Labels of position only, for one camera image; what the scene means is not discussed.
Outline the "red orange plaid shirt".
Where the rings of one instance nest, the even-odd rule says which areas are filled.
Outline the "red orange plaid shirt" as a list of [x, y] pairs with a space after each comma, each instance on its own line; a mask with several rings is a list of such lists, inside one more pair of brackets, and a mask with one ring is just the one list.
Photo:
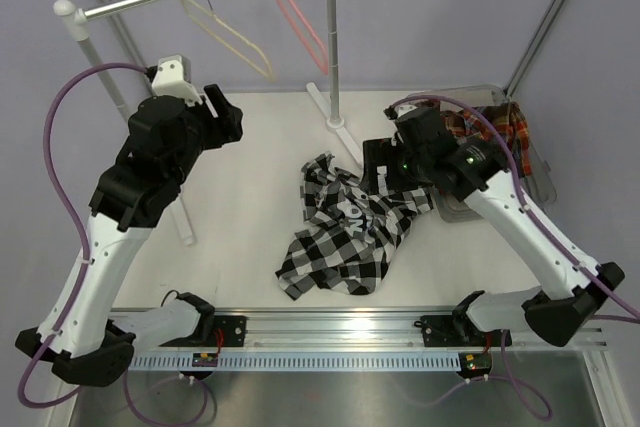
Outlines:
[[[531, 176], [533, 171], [529, 156], [530, 132], [526, 117], [516, 102], [503, 103], [499, 106], [475, 107], [497, 131], [510, 149], [520, 177]], [[496, 143], [493, 133], [481, 120], [461, 110], [458, 112], [442, 110], [440, 116], [446, 128], [459, 141], [472, 137]]]

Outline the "black white checkered shirt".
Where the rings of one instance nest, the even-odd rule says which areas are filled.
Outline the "black white checkered shirt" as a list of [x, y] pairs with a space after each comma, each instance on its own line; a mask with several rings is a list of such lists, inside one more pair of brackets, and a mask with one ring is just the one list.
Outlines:
[[374, 293], [412, 223], [432, 210], [424, 188], [368, 194], [354, 173], [325, 152], [301, 168], [305, 228], [296, 232], [275, 276], [293, 301], [317, 288], [350, 296]]

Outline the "wooden hanger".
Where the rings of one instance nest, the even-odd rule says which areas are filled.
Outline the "wooden hanger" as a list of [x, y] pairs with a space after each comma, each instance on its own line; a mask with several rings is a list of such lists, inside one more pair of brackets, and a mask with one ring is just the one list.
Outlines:
[[206, 0], [206, 5], [196, 0], [180, 0], [180, 4], [187, 18], [208, 36], [263, 78], [270, 82], [276, 80], [276, 73], [265, 52], [220, 18], [213, 9], [211, 0]]

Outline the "pink hanger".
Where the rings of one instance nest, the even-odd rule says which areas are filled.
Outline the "pink hanger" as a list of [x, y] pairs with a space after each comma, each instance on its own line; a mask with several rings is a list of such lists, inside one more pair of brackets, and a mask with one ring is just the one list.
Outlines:
[[328, 50], [311, 22], [295, 0], [275, 0], [275, 2], [295, 37], [302, 44], [320, 73], [327, 75], [329, 73]]

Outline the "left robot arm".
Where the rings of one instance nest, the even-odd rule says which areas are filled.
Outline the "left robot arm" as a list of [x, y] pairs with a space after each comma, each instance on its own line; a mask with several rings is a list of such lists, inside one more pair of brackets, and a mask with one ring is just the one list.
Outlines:
[[51, 363], [53, 374], [68, 384], [106, 387], [137, 354], [178, 339], [201, 346], [213, 338], [215, 309], [191, 293], [126, 320], [109, 314], [129, 267], [198, 157], [239, 141], [242, 117], [216, 84], [205, 86], [194, 105], [171, 95], [139, 105], [89, 203], [89, 245], [49, 317], [18, 334], [20, 351]]

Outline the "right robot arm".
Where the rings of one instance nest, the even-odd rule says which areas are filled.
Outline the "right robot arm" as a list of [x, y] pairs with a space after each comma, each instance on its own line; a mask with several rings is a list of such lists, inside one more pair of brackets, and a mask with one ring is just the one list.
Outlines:
[[452, 312], [456, 338], [474, 344], [488, 332], [529, 330], [566, 346], [624, 280], [622, 269], [586, 254], [549, 220], [522, 189], [500, 139], [458, 141], [431, 107], [397, 104], [385, 114], [394, 136], [363, 144], [368, 191], [434, 185], [486, 220], [539, 282], [524, 291], [468, 295]]

